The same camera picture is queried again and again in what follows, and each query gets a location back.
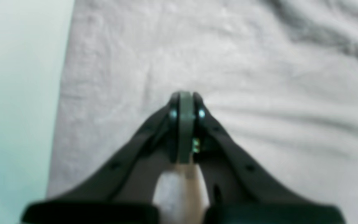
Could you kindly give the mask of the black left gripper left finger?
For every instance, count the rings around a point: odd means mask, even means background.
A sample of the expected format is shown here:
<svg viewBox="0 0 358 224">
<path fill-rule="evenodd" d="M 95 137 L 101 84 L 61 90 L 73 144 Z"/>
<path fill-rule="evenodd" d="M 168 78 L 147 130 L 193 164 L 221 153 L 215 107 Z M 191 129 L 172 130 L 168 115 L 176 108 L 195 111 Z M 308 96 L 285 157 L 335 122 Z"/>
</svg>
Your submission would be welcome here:
<svg viewBox="0 0 358 224">
<path fill-rule="evenodd" d="M 159 223 L 153 205 L 161 173 L 177 161 L 180 101 L 175 92 L 94 174 L 67 192 L 29 204 L 23 223 Z"/>
</svg>

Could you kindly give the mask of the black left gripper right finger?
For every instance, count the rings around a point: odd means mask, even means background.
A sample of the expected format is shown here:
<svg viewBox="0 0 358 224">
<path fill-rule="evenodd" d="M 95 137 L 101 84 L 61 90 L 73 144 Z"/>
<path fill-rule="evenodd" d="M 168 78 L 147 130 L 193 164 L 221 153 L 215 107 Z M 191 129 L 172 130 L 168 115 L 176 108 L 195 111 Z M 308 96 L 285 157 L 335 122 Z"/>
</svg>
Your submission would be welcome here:
<svg viewBox="0 0 358 224">
<path fill-rule="evenodd" d="M 344 223 L 333 205 L 312 202 L 274 178 L 213 117 L 197 92 L 194 161 L 204 177 L 210 206 L 204 223 Z"/>
</svg>

